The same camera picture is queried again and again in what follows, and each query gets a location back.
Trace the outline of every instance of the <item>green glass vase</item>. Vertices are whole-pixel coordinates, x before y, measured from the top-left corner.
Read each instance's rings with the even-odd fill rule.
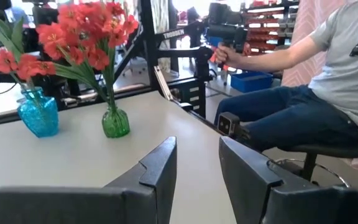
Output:
[[[103,115],[102,126],[107,138],[123,137],[131,131],[127,113],[116,105],[108,107]]]

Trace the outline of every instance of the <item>glass vase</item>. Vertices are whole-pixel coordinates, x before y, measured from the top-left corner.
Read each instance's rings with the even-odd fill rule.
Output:
[[[131,131],[127,113],[116,105],[108,107],[103,115],[102,126],[107,138],[123,137]]]
[[[38,138],[54,136],[59,131],[59,119],[55,98],[44,96],[41,88],[22,90],[25,100],[17,112]]]

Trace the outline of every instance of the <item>gray t-shirt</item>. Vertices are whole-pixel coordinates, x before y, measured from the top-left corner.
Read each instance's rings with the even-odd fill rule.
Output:
[[[358,125],[358,56],[349,56],[358,44],[358,1],[339,8],[310,36],[327,55],[309,87]]]

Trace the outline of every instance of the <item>jeans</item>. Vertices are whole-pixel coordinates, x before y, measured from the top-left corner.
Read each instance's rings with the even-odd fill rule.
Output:
[[[244,144],[257,151],[301,144],[349,145],[358,142],[358,126],[346,114],[318,98],[306,85],[271,88],[222,100],[219,114],[230,112],[247,123]]]

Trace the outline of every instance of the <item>blue glass vase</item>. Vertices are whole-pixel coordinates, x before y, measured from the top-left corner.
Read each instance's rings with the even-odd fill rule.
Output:
[[[38,138],[54,136],[59,132],[59,119],[55,98],[44,96],[40,87],[22,90],[25,100],[17,112],[24,124]]]

